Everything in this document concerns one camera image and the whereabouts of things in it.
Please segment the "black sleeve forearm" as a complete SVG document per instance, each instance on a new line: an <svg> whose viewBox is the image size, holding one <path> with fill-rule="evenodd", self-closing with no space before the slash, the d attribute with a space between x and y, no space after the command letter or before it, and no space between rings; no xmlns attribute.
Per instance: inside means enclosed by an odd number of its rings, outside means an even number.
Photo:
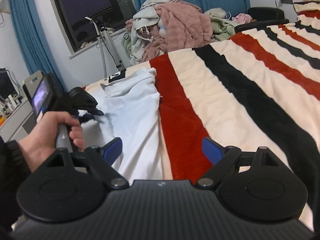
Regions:
<svg viewBox="0 0 320 240"><path fill-rule="evenodd" d="M29 174L17 141L1 139L1 228L6 232L12 231L12 224L22 215L16 193Z"/></svg>

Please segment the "person's left hand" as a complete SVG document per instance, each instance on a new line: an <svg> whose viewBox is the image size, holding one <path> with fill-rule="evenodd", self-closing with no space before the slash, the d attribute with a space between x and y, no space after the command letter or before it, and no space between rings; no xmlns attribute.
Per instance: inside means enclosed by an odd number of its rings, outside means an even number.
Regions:
<svg viewBox="0 0 320 240"><path fill-rule="evenodd" d="M55 140L59 124L71 127L68 138L80 150L85 149L82 127L78 119L67 112L47 112L32 132L18 142L31 172L34 172L56 150Z"/></svg>

